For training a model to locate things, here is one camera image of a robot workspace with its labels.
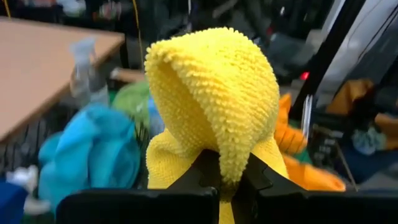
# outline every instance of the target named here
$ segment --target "spray bottle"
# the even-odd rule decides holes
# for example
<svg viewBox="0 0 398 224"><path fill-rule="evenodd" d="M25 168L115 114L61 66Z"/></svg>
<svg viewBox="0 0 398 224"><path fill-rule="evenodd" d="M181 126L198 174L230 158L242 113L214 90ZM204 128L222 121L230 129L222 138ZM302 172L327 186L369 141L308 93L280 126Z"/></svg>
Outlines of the spray bottle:
<svg viewBox="0 0 398 224"><path fill-rule="evenodd" d="M72 80L72 96L78 106L88 103L109 105L108 86L105 77L99 76L91 64L95 57L95 38L89 37L71 45L75 57L75 70Z"/></svg>

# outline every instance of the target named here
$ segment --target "orange cloth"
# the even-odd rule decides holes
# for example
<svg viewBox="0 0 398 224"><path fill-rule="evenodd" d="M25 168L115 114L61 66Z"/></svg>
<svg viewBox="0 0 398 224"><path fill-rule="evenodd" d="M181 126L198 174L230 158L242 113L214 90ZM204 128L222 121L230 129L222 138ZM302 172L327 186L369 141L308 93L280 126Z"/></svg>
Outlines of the orange cloth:
<svg viewBox="0 0 398 224"><path fill-rule="evenodd" d="M289 126L289 110L292 98L285 94L279 100L279 113L274 138L283 155L291 181L306 190L345 191L345 184L337 176L317 169L310 164L300 163L287 154L302 152L307 146L301 130Z"/></svg>
<svg viewBox="0 0 398 224"><path fill-rule="evenodd" d="M368 79L347 81L337 93L333 101L326 109L327 113L347 115L353 109L354 100L364 96L373 87ZM386 136L385 149L398 148L398 119L379 113L374 122L379 126L381 132Z"/></svg>

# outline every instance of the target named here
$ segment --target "yellow cable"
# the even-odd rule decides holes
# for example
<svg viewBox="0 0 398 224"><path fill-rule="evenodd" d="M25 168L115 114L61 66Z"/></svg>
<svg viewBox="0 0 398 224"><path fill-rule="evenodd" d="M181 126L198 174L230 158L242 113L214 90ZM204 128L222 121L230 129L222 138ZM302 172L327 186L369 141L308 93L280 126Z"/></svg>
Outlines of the yellow cable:
<svg viewBox="0 0 398 224"><path fill-rule="evenodd" d="M4 2L4 7L6 8L8 18L11 18L10 8L8 7L7 0L2 0Z"/></svg>
<svg viewBox="0 0 398 224"><path fill-rule="evenodd" d="M140 51L140 56L141 56L141 65L144 66L144 55L142 54L141 30L139 29L139 23L138 23L138 7L137 7L136 0L132 0L132 3L134 5L134 11L136 14L136 24L137 24L137 30L138 30L138 44L139 44L139 51Z"/></svg>

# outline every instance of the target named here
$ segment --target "wooden table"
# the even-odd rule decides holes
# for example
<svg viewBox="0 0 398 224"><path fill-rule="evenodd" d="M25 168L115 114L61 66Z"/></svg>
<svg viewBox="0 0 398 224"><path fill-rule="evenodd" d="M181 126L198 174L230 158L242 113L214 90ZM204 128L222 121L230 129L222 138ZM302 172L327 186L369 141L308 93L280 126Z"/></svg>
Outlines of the wooden table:
<svg viewBox="0 0 398 224"><path fill-rule="evenodd" d="M95 65L124 43L124 34L0 17L0 141L68 93L74 67L69 46L96 37Z"/></svg>

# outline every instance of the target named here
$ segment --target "metal pole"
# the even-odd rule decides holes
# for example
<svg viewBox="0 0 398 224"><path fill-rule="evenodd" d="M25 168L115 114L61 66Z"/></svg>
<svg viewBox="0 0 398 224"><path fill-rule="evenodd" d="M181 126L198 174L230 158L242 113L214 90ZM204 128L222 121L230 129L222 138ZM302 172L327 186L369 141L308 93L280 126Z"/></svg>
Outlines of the metal pole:
<svg viewBox="0 0 398 224"><path fill-rule="evenodd" d="M366 0L346 0L333 24L326 40L321 44L319 51L311 60L310 76L305 81L298 97L290 110L290 118L301 119L303 103L307 95L314 95L326 71L335 57L341 43L351 29L356 16Z"/></svg>

